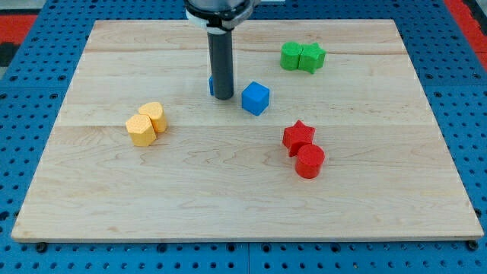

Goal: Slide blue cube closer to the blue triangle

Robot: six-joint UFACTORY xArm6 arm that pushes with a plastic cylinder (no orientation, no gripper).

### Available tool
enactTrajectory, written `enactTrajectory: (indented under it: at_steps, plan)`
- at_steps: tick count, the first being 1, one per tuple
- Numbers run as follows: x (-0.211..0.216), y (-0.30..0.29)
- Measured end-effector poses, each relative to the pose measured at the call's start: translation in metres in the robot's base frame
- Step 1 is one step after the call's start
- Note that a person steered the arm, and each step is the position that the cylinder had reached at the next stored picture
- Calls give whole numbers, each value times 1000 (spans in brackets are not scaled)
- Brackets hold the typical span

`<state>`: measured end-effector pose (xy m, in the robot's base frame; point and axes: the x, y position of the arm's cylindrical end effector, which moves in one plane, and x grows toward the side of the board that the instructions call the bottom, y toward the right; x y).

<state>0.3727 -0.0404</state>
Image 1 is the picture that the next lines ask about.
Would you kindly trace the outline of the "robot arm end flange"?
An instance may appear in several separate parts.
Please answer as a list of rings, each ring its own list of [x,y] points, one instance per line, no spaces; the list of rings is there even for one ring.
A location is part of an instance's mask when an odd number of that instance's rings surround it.
[[[253,13],[260,0],[184,0],[187,19],[214,35],[231,32]]]

